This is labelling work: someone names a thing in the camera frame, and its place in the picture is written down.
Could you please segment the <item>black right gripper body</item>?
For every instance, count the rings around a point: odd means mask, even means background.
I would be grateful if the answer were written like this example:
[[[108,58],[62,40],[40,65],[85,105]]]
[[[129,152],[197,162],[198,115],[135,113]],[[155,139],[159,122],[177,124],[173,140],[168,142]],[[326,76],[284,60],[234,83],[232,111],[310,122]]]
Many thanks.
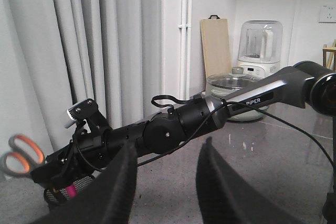
[[[74,135],[67,146],[48,155],[46,164],[30,173],[33,181],[46,187],[68,187],[95,171],[104,171],[111,161],[107,136],[107,132]]]

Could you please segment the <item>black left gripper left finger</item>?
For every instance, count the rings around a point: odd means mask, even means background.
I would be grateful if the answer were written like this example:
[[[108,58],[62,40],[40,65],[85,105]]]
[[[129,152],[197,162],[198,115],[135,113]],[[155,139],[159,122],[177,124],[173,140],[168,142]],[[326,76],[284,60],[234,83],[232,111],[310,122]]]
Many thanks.
[[[126,143],[89,186],[34,223],[128,223],[137,177],[137,153]]]

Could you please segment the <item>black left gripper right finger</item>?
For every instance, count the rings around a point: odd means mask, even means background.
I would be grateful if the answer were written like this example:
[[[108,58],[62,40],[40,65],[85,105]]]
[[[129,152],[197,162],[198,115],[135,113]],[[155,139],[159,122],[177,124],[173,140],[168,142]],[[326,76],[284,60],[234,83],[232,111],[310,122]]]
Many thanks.
[[[247,183],[208,137],[198,156],[196,191],[203,223],[302,223]]]

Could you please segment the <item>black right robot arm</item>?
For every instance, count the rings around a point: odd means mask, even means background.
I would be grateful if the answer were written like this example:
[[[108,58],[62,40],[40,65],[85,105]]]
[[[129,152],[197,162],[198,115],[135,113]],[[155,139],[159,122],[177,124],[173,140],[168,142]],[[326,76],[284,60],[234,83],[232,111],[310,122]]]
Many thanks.
[[[221,129],[229,118],[260,111],[273,103],[298,108],[308,104],[320,114],[335,116],[335,72],[302,61],[223,98],[196,95],[179,100],[157,95],[152,104],[158,106],[160,100],[167,101],[167,112],[118,129],[110,127],[93,99],[74,104],[67,111],[67,126],[76,126],[72,139],[33,169],[33,181],[59,190],[96,170],[102,174],[82,194],[41,218],[40,223],[127,223],[138,157],[169,155],[190,140]]]

